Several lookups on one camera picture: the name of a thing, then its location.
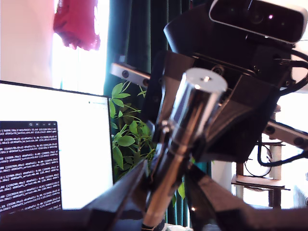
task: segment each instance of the laptop screen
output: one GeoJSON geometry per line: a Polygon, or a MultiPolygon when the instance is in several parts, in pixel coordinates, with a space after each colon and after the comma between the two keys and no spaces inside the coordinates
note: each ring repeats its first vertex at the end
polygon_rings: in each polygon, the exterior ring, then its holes
{"type": "Polygon", "coordinates": [[[108,98],[0,81],[0,215],[79,209],[113,185],[108,98]]]}

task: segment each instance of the silver cylinder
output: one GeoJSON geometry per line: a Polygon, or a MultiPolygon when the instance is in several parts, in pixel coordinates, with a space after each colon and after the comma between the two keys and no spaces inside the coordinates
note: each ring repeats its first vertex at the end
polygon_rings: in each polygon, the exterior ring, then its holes
{"type": "Polygon", "coordinates": [[[171,113],[174,126],[172,142],[188,146],[203,133],[218,101],[227,89],[227,82],[217,73],[191,68],[183,75],[171,113]]]}
{"type": "Polygon", "coordinates": [[[172,135],[153,174],[153,188],[143,220],[147,227],[155,227],[163,219],[175,190],[181,184],[193,143],[202,135],[226,89],[224,78],[210,70],[192,68],[184,73],[168,121],[172,135]]]}

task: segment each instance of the dark green curtain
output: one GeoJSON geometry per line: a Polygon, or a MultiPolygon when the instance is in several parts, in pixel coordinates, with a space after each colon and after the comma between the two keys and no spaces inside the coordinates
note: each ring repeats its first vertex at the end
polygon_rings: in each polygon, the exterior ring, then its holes
{"type": "MultiPolygon", "coordinates": [[[[139,70],[150,72],[154,57],[168,49],[164,27],[190,7],[205,0],[110,0],[107,63],[104,94],[111,97],[112,88],[123,82],[111,74],[112,62],[124,61],[139,70]]],[[[130,103],[141,108],[143,98],[137,97],[138,86],[131,84],[130,103]]],[[[199,165],[210,173],[210,164],[199,165]]],[[[176,205],[167,210],[167,223],[187,226],[187,198],[183,201],[177,193],[176,205]]]]}

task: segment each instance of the red fabric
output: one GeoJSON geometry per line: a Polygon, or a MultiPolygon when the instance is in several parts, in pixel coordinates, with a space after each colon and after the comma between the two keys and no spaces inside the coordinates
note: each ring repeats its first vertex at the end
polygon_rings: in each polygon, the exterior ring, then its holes
{"type": "Polygon", "coordinates": [[[94,31],[94,7],[98,0],[59,0],[53,30],[67,47],[98,50],[100,37],[94,31]]]}

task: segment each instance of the depth camera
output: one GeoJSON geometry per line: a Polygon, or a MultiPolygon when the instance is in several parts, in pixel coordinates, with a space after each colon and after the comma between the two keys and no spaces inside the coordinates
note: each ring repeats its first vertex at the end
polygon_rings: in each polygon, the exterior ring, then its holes
{"type": "Polygon", "coordinates": [[[308,12],[302,7],[262,0],[215,0],[209,17],[217,23],[296,43],[305,32],[308,12]]]}

